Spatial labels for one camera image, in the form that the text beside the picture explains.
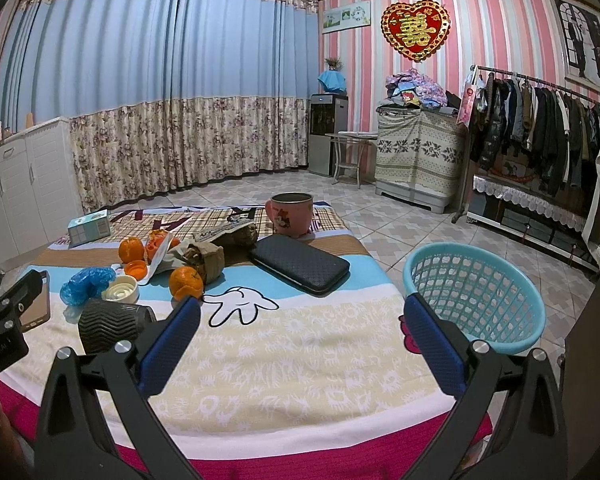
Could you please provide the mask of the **cloth covered cabinet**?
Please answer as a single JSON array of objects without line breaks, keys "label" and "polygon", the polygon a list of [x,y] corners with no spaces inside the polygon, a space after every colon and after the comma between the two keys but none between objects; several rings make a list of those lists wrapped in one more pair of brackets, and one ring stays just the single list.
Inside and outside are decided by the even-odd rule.
[{"label": "cloth covered cabinet", "polygon": [[465,133],[456,118],[397,106],[377,109],[376,193],[442,214],[460,185]]}]

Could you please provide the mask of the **cream plastic lid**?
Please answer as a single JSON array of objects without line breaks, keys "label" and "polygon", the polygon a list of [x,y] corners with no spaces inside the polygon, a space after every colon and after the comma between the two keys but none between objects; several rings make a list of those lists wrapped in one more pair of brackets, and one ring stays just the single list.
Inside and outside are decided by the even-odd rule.
[{"label": "cream plastic lid", "polygon": [[102,300],[135,304],[140,298],[137,280],[129,275],[118,275],[102,292]]}]

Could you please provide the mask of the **black textured flat case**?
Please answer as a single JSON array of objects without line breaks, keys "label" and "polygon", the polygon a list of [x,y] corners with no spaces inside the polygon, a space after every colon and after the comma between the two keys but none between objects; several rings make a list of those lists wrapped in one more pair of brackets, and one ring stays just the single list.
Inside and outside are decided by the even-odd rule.
[{"label": "black textured flat case", "polygon": [[315,296],[334,290],[350,273],[350,263],[291,237],[274,234],[258,240],[250,260],[278,278]]}]

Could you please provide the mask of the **light blue plastic basket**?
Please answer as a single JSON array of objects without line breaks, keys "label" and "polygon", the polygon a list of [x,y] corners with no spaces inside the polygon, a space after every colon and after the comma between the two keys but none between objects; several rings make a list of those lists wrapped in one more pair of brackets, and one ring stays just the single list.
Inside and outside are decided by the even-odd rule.
[{"label": "light blue plastic basket", "polygon": [[530,278],[483,248],[451,242],[416,248],[405,261],[403,283],[467,339],[484,340],[497,352],[528,351],[544,332],[544,302]]}]

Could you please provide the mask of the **pile of clothes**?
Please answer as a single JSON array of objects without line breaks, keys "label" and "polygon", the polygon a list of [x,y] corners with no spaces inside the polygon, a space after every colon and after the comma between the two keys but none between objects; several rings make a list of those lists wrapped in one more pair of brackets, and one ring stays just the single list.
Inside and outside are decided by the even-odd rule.
[{"label": "pile of clothes", "polygon": [[451,110],[460,108],[460,98],[454,93],[444,90],[437,81],[416,68],[406,72],[392,74],[385,82],[387,99],[405,106],[417,106],[424,110]]}]

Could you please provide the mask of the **blue floral curtain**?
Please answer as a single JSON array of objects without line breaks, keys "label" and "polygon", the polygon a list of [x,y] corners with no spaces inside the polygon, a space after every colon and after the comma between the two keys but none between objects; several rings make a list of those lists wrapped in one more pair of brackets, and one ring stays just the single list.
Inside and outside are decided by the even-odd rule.
[{"label": "blue floral curtain", "polygon": [[93,210],[303,166],[317,70],[316,0],[19,0],[0,124],[67,118]]}]

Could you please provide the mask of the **blue plastic bag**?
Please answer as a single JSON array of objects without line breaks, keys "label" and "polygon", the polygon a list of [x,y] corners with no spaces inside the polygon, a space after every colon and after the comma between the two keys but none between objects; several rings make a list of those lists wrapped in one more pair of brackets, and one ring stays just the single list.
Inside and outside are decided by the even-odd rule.
[{"label": "blue plastic bag", "polygon": [[68,307],[83,307],[88,300],[99,298],[116,278],[111,268],[85,268],[79,270],[61,286],[59,296]]}]

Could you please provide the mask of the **brown paper bag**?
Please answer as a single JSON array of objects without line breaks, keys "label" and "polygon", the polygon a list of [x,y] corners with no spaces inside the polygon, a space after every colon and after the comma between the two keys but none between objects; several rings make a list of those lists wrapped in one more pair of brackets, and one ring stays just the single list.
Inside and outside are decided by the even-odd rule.
[{"label": "brown paper bag", "polygon": [[198,272],[206,285],[217,280],[225,268],[224,249],[211,242],[188,244],[182,256],[184,261]]}]

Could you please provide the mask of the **smartphone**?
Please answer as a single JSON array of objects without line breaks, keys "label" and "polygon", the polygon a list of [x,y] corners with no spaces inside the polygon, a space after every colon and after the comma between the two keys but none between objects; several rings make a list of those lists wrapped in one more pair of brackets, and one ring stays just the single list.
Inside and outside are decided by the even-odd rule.
[{"label": "smartphone", "polygon": [[42,288],[26,312],[20,315],[23,333],[46,323],[50,319],[50,277],[46,271],[40,272]]}]

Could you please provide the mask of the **black ribbed paper cup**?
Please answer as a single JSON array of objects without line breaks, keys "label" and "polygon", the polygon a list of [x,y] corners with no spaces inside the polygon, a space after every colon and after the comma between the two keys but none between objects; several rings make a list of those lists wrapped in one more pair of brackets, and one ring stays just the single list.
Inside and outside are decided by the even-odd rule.
[{"label": "black ribbed paper cup", "polygon": [[78,322],[80,341],[86,354],[110,350],[118,341],[134,341],[156,322],[151,307],[92,298]]}]

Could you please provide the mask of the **orange snack wrapper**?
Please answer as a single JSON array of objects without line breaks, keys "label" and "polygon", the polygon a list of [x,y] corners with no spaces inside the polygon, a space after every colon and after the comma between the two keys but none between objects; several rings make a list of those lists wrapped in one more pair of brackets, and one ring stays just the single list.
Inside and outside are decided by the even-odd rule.
[{"label": "orange snack wrapper", "polygon": [[170,237],[170,249],[180,244],[180,240],[166,230],[152,230],[149,232],[148,241],[145,244],[145,257],[148,263],[151,263],[158,249],[168,237]]}]

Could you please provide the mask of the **orange tangerine back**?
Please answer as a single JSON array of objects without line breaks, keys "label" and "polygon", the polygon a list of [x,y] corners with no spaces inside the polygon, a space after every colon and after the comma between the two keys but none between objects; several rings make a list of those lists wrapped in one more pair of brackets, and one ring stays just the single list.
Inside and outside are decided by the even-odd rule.
[{"label": "orange tangerine back", "polygon": [[145,246],[143,242],[135,236],[125,237],[119,244],[118,256],[122,263],[144,260]]}]

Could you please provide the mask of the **red gold heart decoration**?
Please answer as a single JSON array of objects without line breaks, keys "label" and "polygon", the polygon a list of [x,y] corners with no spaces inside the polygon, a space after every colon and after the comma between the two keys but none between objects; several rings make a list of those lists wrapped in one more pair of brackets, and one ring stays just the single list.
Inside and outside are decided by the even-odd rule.
[{"label": "red gold heart decoration", "polygon": [[431,58],[448,39],[451,18],[445,7],[434,0],[396,2],[382,12],[380,29],[394,50],[419,63]]}]

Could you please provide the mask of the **clothes rack with garments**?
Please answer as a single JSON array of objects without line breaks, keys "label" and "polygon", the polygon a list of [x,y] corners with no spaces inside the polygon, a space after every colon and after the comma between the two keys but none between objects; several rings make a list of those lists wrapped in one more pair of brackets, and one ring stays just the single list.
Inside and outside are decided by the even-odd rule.
[{"label": "clothes rack with garments", "polygon": [[474,65],[457,122],[467,133],[460,214],[489,197],[580,231],[600,154],[600,102],[559,84]]}]

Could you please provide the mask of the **low bench with lace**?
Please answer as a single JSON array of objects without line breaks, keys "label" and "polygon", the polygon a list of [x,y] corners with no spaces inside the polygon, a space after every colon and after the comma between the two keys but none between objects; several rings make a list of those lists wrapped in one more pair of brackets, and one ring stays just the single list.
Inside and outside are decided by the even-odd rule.
[{"label": "low bench with lace", "polygon": [[582,238],[584,218],[524,188],[476,174],[472,178],[467,217],[543,252],[551,252],[572,266],[598,271]]}]

